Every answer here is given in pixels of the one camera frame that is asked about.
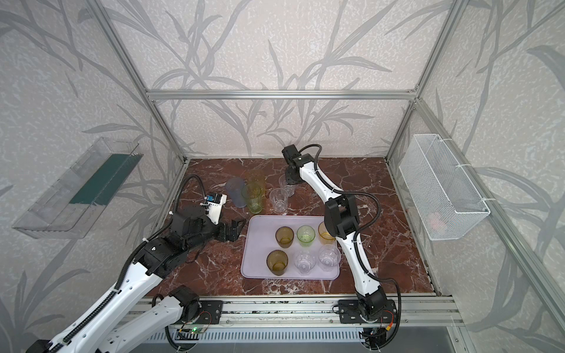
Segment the white robotic arm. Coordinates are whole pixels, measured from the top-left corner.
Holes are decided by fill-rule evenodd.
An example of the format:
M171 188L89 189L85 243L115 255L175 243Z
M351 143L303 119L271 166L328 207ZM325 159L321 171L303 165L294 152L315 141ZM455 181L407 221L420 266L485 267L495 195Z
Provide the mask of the white robotic arm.
M326 180L328 184L333 187L333 190L341 190L337 187L325 174L324 172L318 170L321 174L322 178ZM333 192L330 188L325 186L322 181L316 175L314 171L314 162L308 162L300 167L300 178L306 181L316 194L322 199L324 203L326 203L330 199L339 198L341 195ZM357 293L367 295L370 293L374 293L379 289L380 283L371 277L369 277L361 268L359 264L359 260L355 254L355 248L353 246L353 236L355 232L351 232L347 235L345 239L336 237L337 242L341 245L341 250L344 252L345 257L347 258L347 263L349 263L349 267L351 268L351 272L353 274L353 279L355 281L355 290ZM371 265L369 264L369 260L367 259L367 255L363 250L363 245L361 244L361 237L357 237L357 249L359 250L359 255L361 260L363 261L363 265L365 268L370 269Z
M301 155L294 145L285 147L282 154L289 164L286 171L287 182L307 182L325 204L325 225L329 233L337 238L353 273L359 299L357 308L353 310L366 322L376 321L385 308L390 312L397 312L394 301L386 297L371 270L361 238L355 236L359 233L355 196L338 188L316 168L315 160L309 154ZM189 206L182 213L177 212L181 191L191 178L199 181L205 202L200 206ZM27 349L27 353L127 353L163 327L179 320L196 320L199 297L181 286L151 310L119 329L114 329L142 296L185 261L189 251L209 239L235 241L238 238L244 220L232 221L231 226L219 223L221 207L225 201L225 195L211 193L206 196L198 176L185 177L173 202L171 220L134 251L131 255L133 263L124 267L127 271L123 270L126 272L121 284L110 288L81 317L52 340L36 341ZM167 236L157 237L169 227ZM397 319L400 318L400 296L398 299Z

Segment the black mounting plate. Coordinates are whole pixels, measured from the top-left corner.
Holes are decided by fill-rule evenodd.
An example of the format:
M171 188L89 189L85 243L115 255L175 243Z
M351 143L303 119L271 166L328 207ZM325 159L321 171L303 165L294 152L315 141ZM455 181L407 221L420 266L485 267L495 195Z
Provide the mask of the black mounting plate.
M220 323L220 316L221 316L221 308L224 305L224 302L221 300L201 300L200 304L202 305L202 311L207 311L212 316L212 321L210 321L210 315L206 313L200 314L198 320L196 320L195 324L202 324L202 325L217 325Z
M359 305L359 301L356 299L343 299L338 300L337 302L337 310L340 314L340 323L342 324L366 324L367 322L363 320L361 315L359 314L359 310L357 309ZM390 312L394 312L396 314L396 304L394 300L388 299L386 301L386 305L381 311L381 314L377 318L377 321L380 323L379 318L383 320L383 324L388 324L391 321L390 314L387 313L385 310Z

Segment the wire basket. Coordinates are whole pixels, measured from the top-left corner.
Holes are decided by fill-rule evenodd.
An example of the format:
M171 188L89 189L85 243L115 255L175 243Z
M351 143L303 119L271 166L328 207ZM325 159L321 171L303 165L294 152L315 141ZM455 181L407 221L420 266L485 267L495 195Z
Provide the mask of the wire basket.
M413 135L399 169L431 240L460 239L490 214L463 166L437 134Z

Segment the marble tabletop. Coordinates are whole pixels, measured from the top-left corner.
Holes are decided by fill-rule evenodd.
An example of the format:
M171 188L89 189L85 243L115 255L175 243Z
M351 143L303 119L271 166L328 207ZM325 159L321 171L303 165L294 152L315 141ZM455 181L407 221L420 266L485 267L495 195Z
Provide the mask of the marble tabletop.
M363 190L376 195L383 214L373 226L365 230L363 247L369 263L379 277L395 278L403 293L433 292L416 244L408 227L402 206L383 158L321 158L320 168L344 190ZM193 159L187 173L199 175L207 192L226 193L225 182L234 176L244 178L248 169L260 168L267 176L267 192L279 187L279 177L284 173L283 158L249 159ZM181 196L179 209L200 201L201 195L193 181ZM360 223L364 224L375 214L376 206L365 198L358 198ZM270 201L264 200L261 214L277 214ZM303 183L289 198L288 215L323 216L324 205L312 188ZM222 221L249 219L253 215L247 207L237 208L228 198L224 205ZM236 242L210 241L198 259L177 267L149 295L167 295L179 285L186 285L199 295L253 295L253 294L354 294L355 286L347 260L342 256L340 275L335 280L283 280L244 278L240 272L245 247L247 225ZM188 255L194 259L196 251ZM384 283L387 293L394 286Z

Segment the wall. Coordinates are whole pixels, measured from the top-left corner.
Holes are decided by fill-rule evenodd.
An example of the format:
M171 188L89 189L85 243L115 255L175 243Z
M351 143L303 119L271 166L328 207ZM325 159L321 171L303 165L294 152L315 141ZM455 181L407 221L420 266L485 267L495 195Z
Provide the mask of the wall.
M470 2L424 92L440 122L565 288L565 2ZM563 352L562 336L488 221L430 242L392 160L400 195L443 294L482 352Z
M452 3L102 2L148 88L325 90L414 88ZM335 103L170 101L160 109L186 155L279 156L281 145L311 139L333 143L325 155L383 156L407 105Z
M154 226L181 161L81 2L0 2L0 346L51 338L115 282ZM100 136L144 156L84 239L13 222Z

